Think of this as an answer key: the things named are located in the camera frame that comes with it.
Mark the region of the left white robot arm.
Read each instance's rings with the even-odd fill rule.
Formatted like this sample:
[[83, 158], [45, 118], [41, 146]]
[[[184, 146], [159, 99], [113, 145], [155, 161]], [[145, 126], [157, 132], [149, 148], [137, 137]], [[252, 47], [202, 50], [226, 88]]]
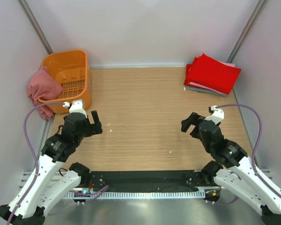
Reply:
[[35, 169], [20, 193], [9, 204], [0, 206], [0, 217], [12, 225], [42, 225], [52, 207], [69, 191], [90, 181], [90, 170], [80, 163], [70, 166], [67, 173], [49, 190], [53, 176], [68, 160], [83, 138], [103, 132], [97, 111], [93, 123], [87, 114], [72, 112], [64, 124], [49, 137], [41, 150]]

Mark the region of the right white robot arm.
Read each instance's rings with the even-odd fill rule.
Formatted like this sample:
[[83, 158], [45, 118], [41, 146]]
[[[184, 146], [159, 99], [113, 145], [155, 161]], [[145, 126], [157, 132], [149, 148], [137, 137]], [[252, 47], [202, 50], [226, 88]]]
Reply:
[[223, 110], [213, 110], [208, 117], [192, 112], [181, 122], [182, 132], [194, 126], [190, 136], [199, 139], [213, 158], [203, 174], [250, 205], [264, 224], [281, 225], [281, 188], [253, 165], [240, 145], [223, 136], [219, 127], [223, 119]]

